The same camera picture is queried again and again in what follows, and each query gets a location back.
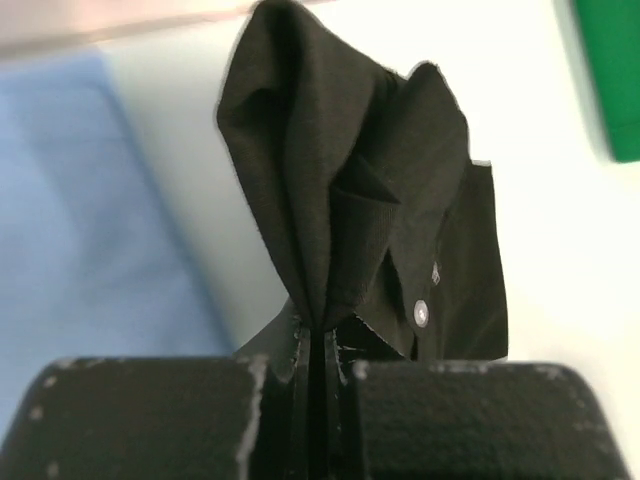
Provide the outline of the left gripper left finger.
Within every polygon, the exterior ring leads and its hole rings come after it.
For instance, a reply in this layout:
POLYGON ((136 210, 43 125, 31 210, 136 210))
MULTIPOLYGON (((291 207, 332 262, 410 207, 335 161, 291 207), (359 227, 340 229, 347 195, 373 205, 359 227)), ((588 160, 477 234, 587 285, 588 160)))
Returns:
POLYGON ((11 479, 303 479, 310 333, 284 312, 230 357, 47 365, 7 434, 11 479))

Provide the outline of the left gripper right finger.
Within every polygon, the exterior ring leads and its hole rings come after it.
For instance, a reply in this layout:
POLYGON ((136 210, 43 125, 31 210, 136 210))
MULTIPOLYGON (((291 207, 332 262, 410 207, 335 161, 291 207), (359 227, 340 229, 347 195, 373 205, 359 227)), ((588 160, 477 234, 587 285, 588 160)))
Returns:
POLYGON ((590 385, 554 363, 413 362, 350 319, 324 337, 336 479, 627 479, 590 385))

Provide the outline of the black long sleeve shirt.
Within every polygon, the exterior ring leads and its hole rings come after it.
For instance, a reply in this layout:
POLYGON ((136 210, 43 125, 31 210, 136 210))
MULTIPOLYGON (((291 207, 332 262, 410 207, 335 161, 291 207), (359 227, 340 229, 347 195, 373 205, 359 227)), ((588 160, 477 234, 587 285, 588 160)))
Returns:
POLYGON ((499 360, 508 313, 491 168, 440 69, 402 77, 294 1, 263 1, 217 124, 301 318, 360 318, 406 358, 499 360))

